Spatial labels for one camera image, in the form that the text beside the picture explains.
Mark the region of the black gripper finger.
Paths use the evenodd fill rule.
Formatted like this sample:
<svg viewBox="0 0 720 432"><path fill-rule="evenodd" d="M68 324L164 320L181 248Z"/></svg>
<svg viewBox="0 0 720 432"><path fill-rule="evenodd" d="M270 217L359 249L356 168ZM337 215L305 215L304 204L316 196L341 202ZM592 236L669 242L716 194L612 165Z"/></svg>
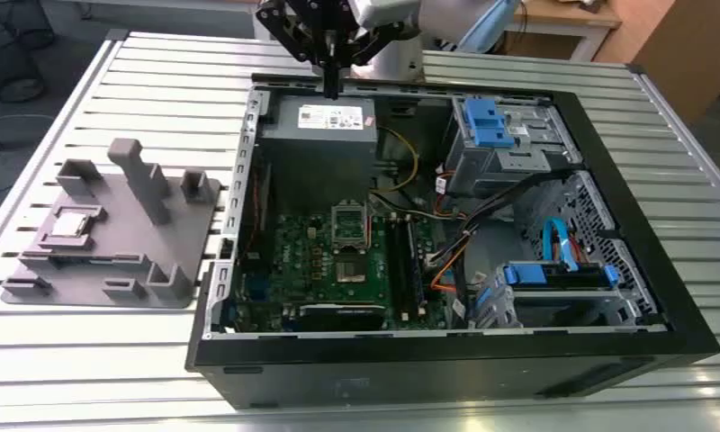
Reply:
<svg viewBox="0 0 720 432"><path fill-rule="evenodd" d="M404 22L384 24L330 48L330 97L342 92L350 69L360 77L383 81L415 81L420 77L420 30Z"/></svg>
<svg viewBox="0 0 720 432"><path fill-rule="evenodd" d="M321 71L322 94L330 98L330 54L322 1L260 1L254 16L298 62Z"/></svg>

